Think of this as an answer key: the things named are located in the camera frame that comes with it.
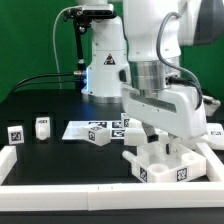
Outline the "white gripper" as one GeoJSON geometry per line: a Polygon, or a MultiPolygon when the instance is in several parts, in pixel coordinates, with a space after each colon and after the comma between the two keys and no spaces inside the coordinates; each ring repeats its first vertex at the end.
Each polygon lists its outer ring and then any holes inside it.
{"type": "Polygon", "coordinates": [[[198,94],[194,87],[172,85],[159,91],[157,98],[146,98],[138,90],[123,84],[121,93],[124,111],[143,122],[149,143],[158,140],[155,128],[169,133],[167,155],[177,152],[180,138],[200,137],[207,130],[204,105],[197,108],[198,94]]]}

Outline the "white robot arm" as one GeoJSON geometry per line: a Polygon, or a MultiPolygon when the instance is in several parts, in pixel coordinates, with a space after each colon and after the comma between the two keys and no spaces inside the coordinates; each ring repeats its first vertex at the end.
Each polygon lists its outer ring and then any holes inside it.
{"type": "Polygon", "coordinates": [[[123,17],[107,20],[112,0],[82,0],[96,42],[83,92],[119,94],[132,118],[182,140],[206,133],[196,75],[179,66],[182,45],[207,44],[224,33],[224,0],[122,0],[123,17]]]}

